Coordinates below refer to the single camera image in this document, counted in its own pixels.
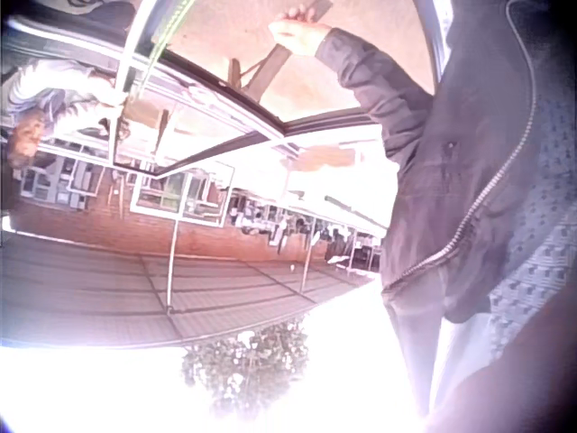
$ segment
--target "brick wall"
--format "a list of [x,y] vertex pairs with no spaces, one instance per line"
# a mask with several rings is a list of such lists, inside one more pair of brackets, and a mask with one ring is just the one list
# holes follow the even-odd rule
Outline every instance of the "brick wall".
[[[87,210],[56,209],[21,200],[12,216],[16,230],[95,244],[130,253],[168,254],[174,221],[130,212],[132,192],[126,190],[124,218],[120,218],[118,196],[107,205],[111,178],[103,177],[98,197],[91,198]],[[290,260],[306,258],[305,237],[293,235],[287,246],[277,255],[277,249],[267,245],[267,236],[243,235],[235,227],[206,227],[190,223],[179,224],[176,253],[214,257],[233,257],[246,261]],[[313,249],[313,259],[322,260],[326,244]]]

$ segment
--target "jacket zipper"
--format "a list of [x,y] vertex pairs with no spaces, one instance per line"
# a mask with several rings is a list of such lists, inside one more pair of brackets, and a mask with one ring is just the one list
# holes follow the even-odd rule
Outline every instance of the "jacket zipper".
[[528,136],[531,133],[531,130],[533,128],[533,121],[534,121],[535,111],[536,111],[536,81],[535,81],[535,72],[533,71],[533,65],[531,63],[531,59],[529,57],[529,53],[527,51],[527,48],[526,48],[525,44],[523,43],[521,36],[519,35],[517,28],[515,27],[515,24],[513,24],[513,21],[511,19],[510,7],[511,7],[511,5],[513,5],[514,3],[517,3],[519,1],[521,1],[521,0],[510,0],[507,3],[507,5],[505,6],[506,7],[505,14],[507,16],[507,20],[508,20],[508,23],[511,27],[511,30],[515,34],[515,37],[517,38],[519,46],[520,46],[521,50],[523,51],[523,55],[525,57],[525,60],[527,62],[527,66],[529,69],[529,77],[530,77],[530,82],[531,82],[531,109],[529,111],[529,117],[527,119],[527,125],[525,126],[525,131],[523,132],[523,135],[521,135],[521,139],[519,140],[519,143],[517,144],[517,146],[515,147],[513,152],[509,155],[509,157],[507,158],[505,163],[501,166],[499,171],[497,171],[497,173],[489,181],[487,186],[483,189],[483,191],[481,191],[479,196],[475,199],[475,201],[473,202],[473,204],[471,205],[471,207],[469,208],[469,210],[465,214],[465,217],[463,218],[463,220],[461,221],[461,223],[457,227],[457,231],[455,232],[453,239],[451,239],[449,244],[447,244],[442,250],[438,251],[437,253],[430,255],[429,257],[427,257],[422,262],[419,262],[419,263],[411,266],[410,268],[406,269],[403,273],[401,273],[401,275],[396,280],[394,280],[391,284],[389,284],[390,288],[395,286],[396,284],[400,283],[401,280],[407,278],[412,273],[418,272],[429,265],[436,264],[436,263],[442,261],[444,258],[446,258],[450,253],[454,252],[457,245],[464,238],[464,235],[466,233],[465,229],[471,223],[471,220],[472,220],[474,213],[479,209],[479,207],[481,207],[482,203],[485,201],[487,196],[495,189],[495,187],[497,187],[497,185],[503,179],[505,174],[507,174],[509,167],[511,166],[513,161],[518,157],[518,155],[521,153],[521,151],[525,147],[525,144],[527,143]]

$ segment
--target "sky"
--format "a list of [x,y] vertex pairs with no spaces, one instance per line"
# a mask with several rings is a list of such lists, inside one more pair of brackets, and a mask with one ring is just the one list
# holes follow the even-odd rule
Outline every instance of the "sky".
[[184,349],[0,347],[0,414],[14,433],[418,431],[378,281],[313,310],[304,379],[251,425],[211,418],[180,375]]

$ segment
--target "man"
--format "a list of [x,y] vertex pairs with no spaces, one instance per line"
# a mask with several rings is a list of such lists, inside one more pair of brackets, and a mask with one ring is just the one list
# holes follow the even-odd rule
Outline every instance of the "man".
[[34,60],[3,84],[3,94],[14,125],[7,153],[14,169],[32,164],[43,138],[118,117],[126,99],[109,78],[74,60]]
[[[551,367],[546,341],[566,337],[552,332],[562,324],[535,322],[543,323],[553,306],[575,305],[558,301],[574,289],[568,275],[577,256],[577,170],[574,47],[555,8],[545,1],[453,1],[452,54],[435,97],[368,42],[311,23],[312,12],[302,6],[270,25],[277,43],[336,72],[382,125],[385,153],[399,166],[382,295],[421,414],[429,411],[442,318],[463,323],[490,311],[489,355],[498,374],[474,374],[479,366],[472,367],[472,382],[465,379],[455,395],[458,409],[477,416],[445,406],[448,412],[439,413],[459,422],[440,417],[435,431],[526,431],[542,427],[534,419],[547,416],[545,397],[527,396],[546,395],[552,376],[520,382],[503,369],[535,352],[539,366]],[[549,313],[547,320],[570,316]],[[530,337],[542,346],[519,344],[526,326],[543,332]],[[565,354],[572,347],[574,355],[577,337],[568,334],[570,344],[551,341],[551,347]],[[507,355],[520,346],[527,350],[515,354],[523,356]],[[543,371],[532,364],[517,370]],[[574,373],[566,378],[574,381]],[[497,398],[500,387],[514,391]],[[504,404],[514,406],[515,399],[521,411]]]

